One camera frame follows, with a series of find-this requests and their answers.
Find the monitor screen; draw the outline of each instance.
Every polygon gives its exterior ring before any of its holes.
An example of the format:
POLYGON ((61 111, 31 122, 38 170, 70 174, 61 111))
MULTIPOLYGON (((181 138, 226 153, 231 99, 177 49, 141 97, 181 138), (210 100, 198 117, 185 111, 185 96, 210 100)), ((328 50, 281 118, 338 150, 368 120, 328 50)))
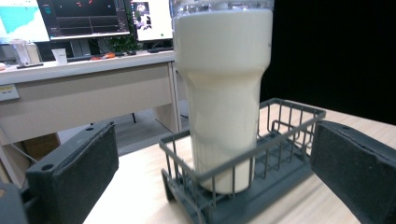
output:
POLYGON ((0 0, 0 44, 50 41, 36 0, 0 0))
POLYGON ((131 12, 137 41, 172 39, 168 0, 131 0, 131 12))
POLYGON ((122 0, 37 0, 50 40, 128 35, 122 0))

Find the desk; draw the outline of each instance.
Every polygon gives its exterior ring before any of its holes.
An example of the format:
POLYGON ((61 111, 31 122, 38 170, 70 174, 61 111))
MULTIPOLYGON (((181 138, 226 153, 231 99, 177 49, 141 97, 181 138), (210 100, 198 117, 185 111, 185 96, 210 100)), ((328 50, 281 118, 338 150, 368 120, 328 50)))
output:
MULTIPOLYGON (((396 126, 327 110, 326 120, 343 123, 396 148, 396 126)), ((120 168, 85 224, 188 223, 175 202, 166 200, 158 145, 120 157, 120 168)), ((310 176, 250 223, 359 223, 347 207, 315 175, 310 176)))
POLYGON ((0 158, 21 186, 29 163, 9 143, 153 108, 170 131, 181 130, 173 51, 0 72, 20 99, 0 102, 0 158))

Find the dark background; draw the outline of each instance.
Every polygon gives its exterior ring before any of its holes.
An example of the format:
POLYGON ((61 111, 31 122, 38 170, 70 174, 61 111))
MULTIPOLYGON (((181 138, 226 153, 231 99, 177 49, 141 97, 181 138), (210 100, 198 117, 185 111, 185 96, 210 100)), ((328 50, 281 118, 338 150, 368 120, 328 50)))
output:
POLYGON ((396 1, 276 0, 272 97, 396 124, 396 1))

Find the clear plastic cup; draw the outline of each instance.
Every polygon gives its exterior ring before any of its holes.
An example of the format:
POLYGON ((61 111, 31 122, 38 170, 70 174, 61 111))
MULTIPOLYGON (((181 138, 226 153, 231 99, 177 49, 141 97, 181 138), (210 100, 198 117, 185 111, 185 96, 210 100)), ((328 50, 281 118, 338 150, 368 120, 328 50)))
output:
MULTIPOLYGON (((271 60, 274 1, 171 1, 177 71, 186 83, 196 172, 253 149, 261 79, 271 60)), ((235 191, 248 187, 249 162, 235 170, 235 191)), ((212 190, 212 182, 202 184, 212 190)), ((216 193, 233 191, 232 171, 216 193)))
POLYGON ((19 66, 27 66, 31 64, 28 50, 26 48, 26 41, 21 39, 13 39, 9 44, 14 50, 15 57, 19 66))

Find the gray wire basket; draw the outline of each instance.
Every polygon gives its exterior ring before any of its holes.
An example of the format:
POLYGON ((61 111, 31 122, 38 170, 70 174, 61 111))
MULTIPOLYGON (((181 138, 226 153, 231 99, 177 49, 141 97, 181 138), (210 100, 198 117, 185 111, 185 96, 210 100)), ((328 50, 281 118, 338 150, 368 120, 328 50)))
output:
POLYGON ((205 173, 193 169, 190 131, 161 139, 167 199, 176 199, 193 223, 245 223, 313 174, 308 157, 315 126, 325 114, 276 98, 262 102, 257 146, 205 173), (246 160, 249 185, 236 193, 235 167, 246 160), (233 174, 233 191, 217 194, 215 176, 227 170, 233 174), (213 191, 200 186, 207 180, 213 191))

